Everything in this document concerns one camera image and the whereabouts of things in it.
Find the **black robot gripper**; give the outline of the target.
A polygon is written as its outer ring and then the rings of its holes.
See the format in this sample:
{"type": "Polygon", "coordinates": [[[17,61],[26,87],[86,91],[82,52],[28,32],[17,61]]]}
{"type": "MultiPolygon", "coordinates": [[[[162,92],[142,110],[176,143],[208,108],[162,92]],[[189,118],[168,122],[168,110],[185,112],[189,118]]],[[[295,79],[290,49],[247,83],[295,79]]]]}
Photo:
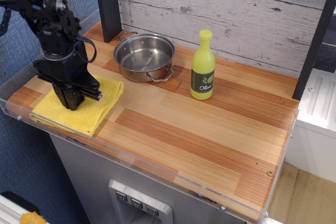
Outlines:
{"type": "Polygon", "coordinates": [[[100,83],[88,71],[88,64],[94,62],[97,50],[90,39],[76,39],[73,50],[68,55],[55,55],[42,52],[42,58],[35,60],[38,78],[52,83],[61,104],[72,111],[77,110],[85,97],[99,101],[102,92],[100,83]],[[85,44],[94,48],[88,58],[85,44]]]}

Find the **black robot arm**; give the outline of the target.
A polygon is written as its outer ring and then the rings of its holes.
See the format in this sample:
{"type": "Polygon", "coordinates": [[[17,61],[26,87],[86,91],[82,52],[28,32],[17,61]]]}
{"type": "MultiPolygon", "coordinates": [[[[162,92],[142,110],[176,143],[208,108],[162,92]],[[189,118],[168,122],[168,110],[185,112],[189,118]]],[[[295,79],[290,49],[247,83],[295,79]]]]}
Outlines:
{"type": "Polygon", "coordinates": [[[88,59],[85,43],[94,43],[79,35],[79,19],[66,0],[1,0],[1,7],[1,35],[8,30],[11,12],[18,12],[41,45],[42,58],[33,63],[37,77],[52,84],[65,108],[74,111],[86,97],[102,98],[99,81],[87,69],[96,56],[88,59]]]}

